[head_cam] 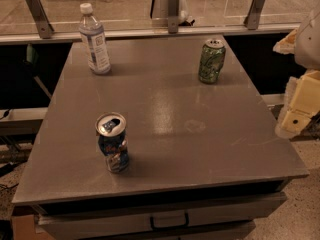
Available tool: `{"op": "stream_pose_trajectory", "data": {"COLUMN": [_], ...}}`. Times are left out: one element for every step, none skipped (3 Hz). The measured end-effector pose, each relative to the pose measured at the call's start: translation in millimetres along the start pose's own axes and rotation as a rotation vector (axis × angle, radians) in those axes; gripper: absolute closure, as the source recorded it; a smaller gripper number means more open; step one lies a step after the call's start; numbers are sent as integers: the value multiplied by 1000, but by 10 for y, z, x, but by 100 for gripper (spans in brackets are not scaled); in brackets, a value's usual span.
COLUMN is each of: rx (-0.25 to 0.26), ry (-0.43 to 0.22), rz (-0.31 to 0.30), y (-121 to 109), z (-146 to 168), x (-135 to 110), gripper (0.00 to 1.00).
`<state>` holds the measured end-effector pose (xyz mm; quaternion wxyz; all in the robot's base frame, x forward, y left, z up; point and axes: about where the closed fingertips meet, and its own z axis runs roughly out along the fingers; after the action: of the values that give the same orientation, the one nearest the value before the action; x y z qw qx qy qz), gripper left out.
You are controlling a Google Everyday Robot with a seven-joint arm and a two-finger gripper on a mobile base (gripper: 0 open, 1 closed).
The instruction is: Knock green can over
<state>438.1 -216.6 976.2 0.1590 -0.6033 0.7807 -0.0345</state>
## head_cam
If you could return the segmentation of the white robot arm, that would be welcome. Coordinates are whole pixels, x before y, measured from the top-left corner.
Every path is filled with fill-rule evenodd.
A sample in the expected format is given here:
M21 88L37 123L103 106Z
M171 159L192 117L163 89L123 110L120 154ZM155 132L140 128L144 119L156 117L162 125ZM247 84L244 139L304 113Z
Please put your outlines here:
M292 53L295 62L306 68L299 78L287 82L284 105L275 133L285 139L299 135L320 111L320 11L313 9L298 29L277 42L273 50Z

